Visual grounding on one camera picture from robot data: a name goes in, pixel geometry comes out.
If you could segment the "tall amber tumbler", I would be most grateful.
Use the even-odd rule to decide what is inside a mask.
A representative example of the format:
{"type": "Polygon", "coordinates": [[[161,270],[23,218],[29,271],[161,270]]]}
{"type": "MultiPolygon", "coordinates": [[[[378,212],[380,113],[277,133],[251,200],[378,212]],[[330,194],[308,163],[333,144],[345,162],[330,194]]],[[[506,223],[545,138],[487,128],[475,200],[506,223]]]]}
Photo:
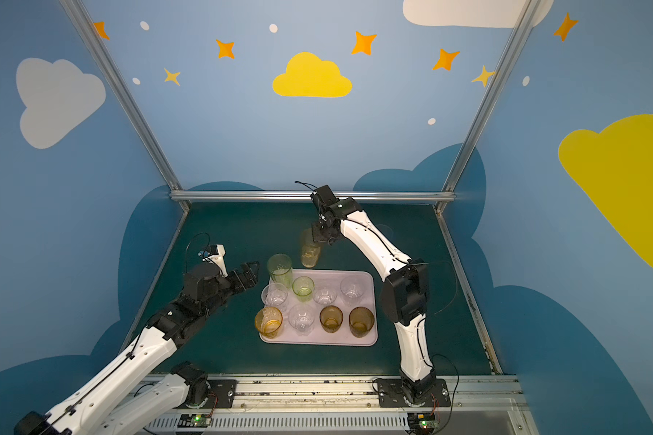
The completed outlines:
{"type": "Polygon", "coordinates": [[[311,228],[306,228],[300,236],[300,262],[304,268],[314,268],[319,262],[321,244],[317,243],[311,228]]]}

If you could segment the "clear faceted glass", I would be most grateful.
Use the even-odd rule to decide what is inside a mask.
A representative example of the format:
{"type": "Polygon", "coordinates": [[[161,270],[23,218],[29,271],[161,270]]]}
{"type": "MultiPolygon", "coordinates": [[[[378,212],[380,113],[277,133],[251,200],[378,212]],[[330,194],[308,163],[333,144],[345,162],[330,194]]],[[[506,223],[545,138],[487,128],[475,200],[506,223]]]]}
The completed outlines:
{"type": "Polygon", "coordinates": [[[315,287],[312,293],[313,301],[320,306],[332,306],[337,301],[338,292],[332,284],[322,284],[315,287]]]}
{"type": "Polygon", "coordinates": [[[344,301],[354,306],[361,301],[365,294],[365,285],[360,277],[352,275],[345,277],[340,283],[340,291],[344,301]]]}
{"type": "Polygon", "coordinates": [[[288,302],[288,288],[281,283],[270,283],[262,290],[261,300],[266,307],[284,310],[288,302]]]}
{"type": "Polygon", "coordinates": [[[316,318],[315,310],[304,304],[292,306],[288,312],[288,323],[297,335],[309,335],[314,329],[316,318]]]}

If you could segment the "tall green tumbler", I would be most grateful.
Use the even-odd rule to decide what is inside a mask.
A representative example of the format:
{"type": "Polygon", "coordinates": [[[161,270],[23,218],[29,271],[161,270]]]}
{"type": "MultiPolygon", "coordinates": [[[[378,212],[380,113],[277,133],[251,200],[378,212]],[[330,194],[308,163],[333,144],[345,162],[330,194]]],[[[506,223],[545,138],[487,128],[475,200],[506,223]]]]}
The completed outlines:
{"type": "Polygon", "coordinates": [[[273,255],[268,259],[267,268],[273,283],[282,284],[288,289],[292,288],[293,268],[290,256],[286,254],[273,255]]]}

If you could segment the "short yellow amber glass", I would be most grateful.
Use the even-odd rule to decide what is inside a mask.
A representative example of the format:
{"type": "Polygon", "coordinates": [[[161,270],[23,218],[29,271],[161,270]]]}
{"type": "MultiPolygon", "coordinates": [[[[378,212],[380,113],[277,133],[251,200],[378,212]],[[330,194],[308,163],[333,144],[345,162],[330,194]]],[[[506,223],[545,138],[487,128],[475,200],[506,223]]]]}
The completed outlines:
{"type": "Polygon", "coordinates": [[[275,306],[266,306],[257,312],[254,326],[262,337],[275,339],[282,331],[282,312],[275,306]]]}

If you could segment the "short green glass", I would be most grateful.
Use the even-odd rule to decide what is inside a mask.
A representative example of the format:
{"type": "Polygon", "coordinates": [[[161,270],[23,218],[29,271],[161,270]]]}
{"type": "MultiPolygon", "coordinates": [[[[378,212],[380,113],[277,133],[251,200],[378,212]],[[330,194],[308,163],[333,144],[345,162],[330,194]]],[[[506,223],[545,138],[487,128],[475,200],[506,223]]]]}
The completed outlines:
{"type": "Polygon", "coordinates": [[[314,290],[315,282],[310,277],[298,277],[293,281],[292,291],[300,302],[310,301],[314,290]]]}

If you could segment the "short brown textured cup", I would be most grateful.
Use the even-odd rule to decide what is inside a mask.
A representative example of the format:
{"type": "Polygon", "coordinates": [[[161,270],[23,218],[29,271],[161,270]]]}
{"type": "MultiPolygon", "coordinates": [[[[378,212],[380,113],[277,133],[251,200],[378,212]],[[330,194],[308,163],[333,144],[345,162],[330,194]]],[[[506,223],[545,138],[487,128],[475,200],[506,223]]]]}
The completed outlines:
{"type": "Polygon", "coordinates": [[[338,306],[325,306],[319,313],[319,322],[323,330],[329,334],[337,333],[343,320],[343,312],[338,306]]]}

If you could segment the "dark brown textured tall cup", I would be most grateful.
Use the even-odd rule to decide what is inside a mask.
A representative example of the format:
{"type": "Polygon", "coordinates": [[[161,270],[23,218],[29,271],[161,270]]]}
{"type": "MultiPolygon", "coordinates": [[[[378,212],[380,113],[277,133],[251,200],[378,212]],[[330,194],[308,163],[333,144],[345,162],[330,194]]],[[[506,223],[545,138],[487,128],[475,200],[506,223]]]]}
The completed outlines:
{"type": "Polygon", "coordinates": [[[375,325],[373,312],[364,307],[358,306],[351,310],[348,317],[350,332],[354,337],[362,338],[369,334],[375,325]]]}

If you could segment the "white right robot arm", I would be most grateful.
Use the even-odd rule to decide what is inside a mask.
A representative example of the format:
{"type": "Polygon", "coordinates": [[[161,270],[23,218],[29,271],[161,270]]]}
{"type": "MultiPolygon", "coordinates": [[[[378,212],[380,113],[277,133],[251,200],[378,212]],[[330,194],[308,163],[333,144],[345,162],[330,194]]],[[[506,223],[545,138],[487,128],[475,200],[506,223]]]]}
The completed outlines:
{"type": "Polygon", "coordinates": [[[355,199],[339,199],[327,185],[312,190],[310,199],[319,214],[311,226],[314,241],[332,245],[350,240],[382,278],[380,307],[397,332],[404,398],[412,405],[423,404],[436,384],[426,341],[427,264],[391,243],[355,199]]]}

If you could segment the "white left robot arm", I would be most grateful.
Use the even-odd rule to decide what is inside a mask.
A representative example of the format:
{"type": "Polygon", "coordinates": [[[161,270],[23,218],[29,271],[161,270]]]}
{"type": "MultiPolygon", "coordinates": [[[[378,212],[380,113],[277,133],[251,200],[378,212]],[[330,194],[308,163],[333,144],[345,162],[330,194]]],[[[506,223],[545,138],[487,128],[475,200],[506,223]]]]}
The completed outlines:
{"type": "Polygon", "coordinates": [[[201,408],[213,394],[207,373],[189,362],[177,364],[132,400],[125,398],[155,367],[190,342],[231,297],[257,286],[259,270],[257,261],[230,272],[214,261],[197,264],[184,274],[181,293],[152,315],[110,364],[47,413],[27,413],[14,432],[134,434],[173,408],[201,408]]]}

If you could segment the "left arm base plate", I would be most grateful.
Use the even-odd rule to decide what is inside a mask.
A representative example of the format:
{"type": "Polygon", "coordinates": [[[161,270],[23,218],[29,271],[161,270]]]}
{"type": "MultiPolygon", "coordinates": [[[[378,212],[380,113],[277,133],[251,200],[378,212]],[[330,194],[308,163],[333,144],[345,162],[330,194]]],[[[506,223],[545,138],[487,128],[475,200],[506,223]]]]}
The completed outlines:
{"type": "Polygon", "coordinates": [[[210,379],[196,382],[192,387],[183,409],[230,409],[234,403],[237,388],[235,379],[210,379]]]}

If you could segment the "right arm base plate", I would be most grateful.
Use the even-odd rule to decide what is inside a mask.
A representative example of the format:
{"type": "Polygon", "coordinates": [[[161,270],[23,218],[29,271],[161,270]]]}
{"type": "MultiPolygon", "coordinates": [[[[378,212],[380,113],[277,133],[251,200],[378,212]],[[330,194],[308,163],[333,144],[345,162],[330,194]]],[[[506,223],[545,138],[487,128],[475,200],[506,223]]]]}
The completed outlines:
{"type": "Polygon", "coordinates": [[[372,387],[381,408],[433,409],[450,408],[452,405],[452,391],[447,388],[447,383],[443,379],[438,379],[433,389],[419,402],[408,402],[401,379],[375,378],[372,387]]]}

